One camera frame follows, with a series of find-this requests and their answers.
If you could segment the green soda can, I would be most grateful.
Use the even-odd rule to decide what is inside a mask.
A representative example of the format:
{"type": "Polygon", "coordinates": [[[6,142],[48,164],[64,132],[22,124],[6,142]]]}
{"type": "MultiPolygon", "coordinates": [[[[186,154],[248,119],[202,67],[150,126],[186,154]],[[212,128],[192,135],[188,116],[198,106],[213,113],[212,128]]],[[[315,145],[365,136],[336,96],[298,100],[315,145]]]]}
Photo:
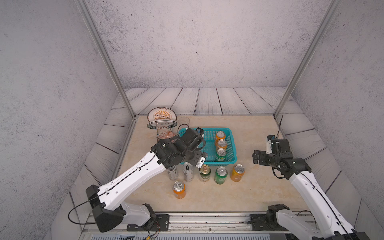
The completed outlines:
{"type": "Polygon", "coordinates": [[[223,148],[217,148],[215,159],[217,162],[224,162],[226,160],[227,151],[223,148]]]}
{"type": "Polygon", "coordinates": [[[214,181],[218,185],[222,185],[226,181],[228,172],[225,167],[218,167],[215,172],[214,181]]]}

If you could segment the orange soda can front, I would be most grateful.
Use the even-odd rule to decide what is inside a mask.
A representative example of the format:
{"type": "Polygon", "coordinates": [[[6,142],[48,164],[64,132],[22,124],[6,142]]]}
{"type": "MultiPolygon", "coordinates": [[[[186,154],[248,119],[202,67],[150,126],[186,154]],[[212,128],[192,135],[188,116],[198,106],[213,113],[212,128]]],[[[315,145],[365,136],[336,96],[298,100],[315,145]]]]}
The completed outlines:
{"type": "Polygon", "coordinates": [[[173,186],[173,192],[177,199],[183,199],[186,196],[186,187],[184,182],[176,181],[173,186]]]}

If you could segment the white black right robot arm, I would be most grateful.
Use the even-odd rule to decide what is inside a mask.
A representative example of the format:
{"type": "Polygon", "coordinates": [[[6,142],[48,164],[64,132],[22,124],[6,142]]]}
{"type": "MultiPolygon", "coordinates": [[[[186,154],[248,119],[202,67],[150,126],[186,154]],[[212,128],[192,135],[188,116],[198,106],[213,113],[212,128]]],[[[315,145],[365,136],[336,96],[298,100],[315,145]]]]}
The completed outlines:
{"type": "Polygon", "coordinates": [[[280,179],[288,180],[295,187],[317,223],[314,228],[286,205],[271,205],[264,217],[270,229],[286,229],[300,240],[369,239],[366,233],[357,232],[332,204],[309,165],[301,158],[294,158],[287,139],[269,135],[266,150],[254,151],[253,162],[279,171],[280,179]]]}

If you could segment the teal plastic basket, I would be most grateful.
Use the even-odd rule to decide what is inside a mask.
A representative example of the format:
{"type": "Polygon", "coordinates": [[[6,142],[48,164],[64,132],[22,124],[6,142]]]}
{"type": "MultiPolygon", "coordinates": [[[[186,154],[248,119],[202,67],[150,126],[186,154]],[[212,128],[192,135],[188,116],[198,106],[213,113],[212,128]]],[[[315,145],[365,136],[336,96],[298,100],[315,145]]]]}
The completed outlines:
{"type": "Polygon", "coordinates": [[[204,164],[225,167],[237,162],[237,150],[234,136],[229,128],[203,128],[204,140],[199,148],[208,154],[204,164]]]}

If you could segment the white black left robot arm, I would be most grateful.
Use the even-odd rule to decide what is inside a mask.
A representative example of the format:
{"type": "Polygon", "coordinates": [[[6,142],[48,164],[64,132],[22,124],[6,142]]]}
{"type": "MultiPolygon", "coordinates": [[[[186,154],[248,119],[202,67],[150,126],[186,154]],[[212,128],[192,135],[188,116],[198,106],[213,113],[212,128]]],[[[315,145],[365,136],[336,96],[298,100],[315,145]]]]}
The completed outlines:
{"type": "Polygon", "coordinates": [[[87,188],[87,203],[92,207],[94,224],[101,233],[121,223],[136,225],[145,231],[156,226],[157,216],[149,204],[133,205],[126,198],[154,176],[187,162],[201,168],[208,154],[202,151],[206,141],[202,128],[188,128],[182,136],[159,140],[133,167],[110,182],[87,188]]]}

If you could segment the orange soda can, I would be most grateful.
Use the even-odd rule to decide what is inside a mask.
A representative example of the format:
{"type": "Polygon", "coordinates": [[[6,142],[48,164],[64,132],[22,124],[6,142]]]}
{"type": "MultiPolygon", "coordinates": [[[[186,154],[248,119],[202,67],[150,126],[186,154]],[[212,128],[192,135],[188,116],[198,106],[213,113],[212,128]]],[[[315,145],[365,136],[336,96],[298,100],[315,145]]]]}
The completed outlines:
{"type": "Polygon", "coordinates": [[[234,182],[239,182],[243,175],[245,174],[245,168],[241,164],[236,164],[233,166],[232,172],[231,172],[231,180],[234,182]]]}
{"type": "Polygon", "coordinates": [[[226,134],[224,131],[218,131],[216,132],[216,135],[215,135],[215,141],[219,141],[219,140],[225,140],[226,139],[226,134]]]}
{"type": "Polygon", "coordinates": [[[226,150],[227,147],[228,147],[228,144],[227,144],[227,142],[225,140],[219,140],[216,143],[216,147],[217,147],[217,149],[224,149],[224,150],[226,150]]]}
{"type": "Polygon", "coordinates": [[[173,192],[177,199],[183,199],[186,196],[186,187],[184,182],[176,181],[173,186],[173,192]]]}

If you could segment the silver drink can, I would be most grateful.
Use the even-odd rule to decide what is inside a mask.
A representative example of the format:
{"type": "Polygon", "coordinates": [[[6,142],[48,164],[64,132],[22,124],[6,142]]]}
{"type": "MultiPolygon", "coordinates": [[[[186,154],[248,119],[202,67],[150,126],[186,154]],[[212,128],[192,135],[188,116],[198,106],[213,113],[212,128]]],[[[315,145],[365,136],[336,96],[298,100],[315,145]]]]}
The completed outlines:
{"type": "Polygon", "coordinates": [[[176,166],[167,169],[170,180],[176,181],[178,179],[178,171],[176,166]]]}
{"type": "Polygon", "coordinates": [[[186,182],[191,182],[194,179],[194,166],[190,163],[183,164],[184,179],[186,182]]]}

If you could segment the green gold beer can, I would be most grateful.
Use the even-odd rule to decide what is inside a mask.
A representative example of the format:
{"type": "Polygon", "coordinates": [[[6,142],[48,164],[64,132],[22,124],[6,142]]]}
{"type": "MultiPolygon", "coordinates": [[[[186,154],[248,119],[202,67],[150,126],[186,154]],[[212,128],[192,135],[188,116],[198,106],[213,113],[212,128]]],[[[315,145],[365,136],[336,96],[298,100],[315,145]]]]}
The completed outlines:
{"type": "Polygon", "coordinates": [[[202,167],[200,168],[199,179],[202,182],[207,182],[207,181],[209,181],[210,176],[211,176],[211,169],[210,169],[210,167],[208,165],[202,165],[202,167]]]}

